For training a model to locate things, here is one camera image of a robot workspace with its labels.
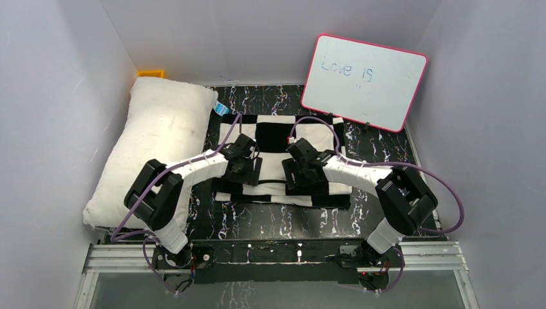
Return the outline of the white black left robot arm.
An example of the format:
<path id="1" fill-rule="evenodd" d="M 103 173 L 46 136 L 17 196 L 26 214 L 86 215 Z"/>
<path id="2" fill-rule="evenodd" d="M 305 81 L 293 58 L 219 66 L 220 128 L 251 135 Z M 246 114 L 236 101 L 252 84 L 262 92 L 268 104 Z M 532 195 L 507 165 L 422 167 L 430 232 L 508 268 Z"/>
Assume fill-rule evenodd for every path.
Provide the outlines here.
<path id="1" fill-rule="evenodd" d="M 262 165 L 257 147 L 257 141 L 239 134 L 232 143 L 171 165 L 156 159 L 145 163 L 124 205 L 145 223 L 160 252 L 175 267 L 186 267 L 193 257 L 191 242 L 175 219 L 182 191 L 211 178 L 256 186 Z"/>

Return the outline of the black white checkered pillowcase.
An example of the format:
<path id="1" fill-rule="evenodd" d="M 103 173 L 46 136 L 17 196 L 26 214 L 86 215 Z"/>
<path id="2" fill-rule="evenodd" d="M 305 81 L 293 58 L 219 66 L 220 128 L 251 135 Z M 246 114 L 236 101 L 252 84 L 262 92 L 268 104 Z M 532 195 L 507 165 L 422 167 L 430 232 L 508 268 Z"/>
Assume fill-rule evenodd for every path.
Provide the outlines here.
<path id="1" fill-rule="evenodd" d="M 344 121 L 339 117 L 244 115 L 244 135 L 254 139 L 262 160 L 258 184 L 251 186 L 221 178 L 212 180 L 216 201 L 278 203 L 300 207 L 349 209 L 352 187 L 340 183 L 317 183 L 308 189 L 287 189 L 282 160 L 290 158 L 288 138 L 305 138 L 318 151 L 333 150 L 335 142 L 344 144 Z"/>

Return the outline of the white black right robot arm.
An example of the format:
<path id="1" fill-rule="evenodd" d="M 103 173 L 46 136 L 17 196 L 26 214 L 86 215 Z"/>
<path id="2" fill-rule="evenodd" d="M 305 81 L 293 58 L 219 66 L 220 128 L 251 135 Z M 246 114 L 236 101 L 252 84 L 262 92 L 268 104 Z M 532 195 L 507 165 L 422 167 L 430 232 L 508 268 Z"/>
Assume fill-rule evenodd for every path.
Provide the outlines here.
<path id="1" fill-rule="evenodd" d="M 287 151 L 291 157 L 282 166 L 288 189 L 340 184 L 379 200 L 384 218 L 360 245 L 340 247 L 334 258 L 341 267 L 380 266 L 388 251 L 414 235 L 438 205 L 437 197 L 412 167 L 349 161 L 331 150 L 318 151 L 304 138 L 290 138 Z"/>

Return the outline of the white pillow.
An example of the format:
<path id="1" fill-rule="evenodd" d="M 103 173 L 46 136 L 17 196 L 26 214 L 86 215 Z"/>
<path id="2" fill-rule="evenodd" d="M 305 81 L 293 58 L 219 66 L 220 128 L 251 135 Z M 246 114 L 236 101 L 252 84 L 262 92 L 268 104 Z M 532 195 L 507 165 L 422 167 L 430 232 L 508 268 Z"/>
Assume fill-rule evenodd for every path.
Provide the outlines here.
<path id="1" fill-rule="evenodd" d="M 116 228 L 128 213 L 124 198 L 144 164 L 202 154 L 218 93 L 197 84 L 139 77 L 131 88 L 124 130 L 83 210 L 92 227 Z"/>

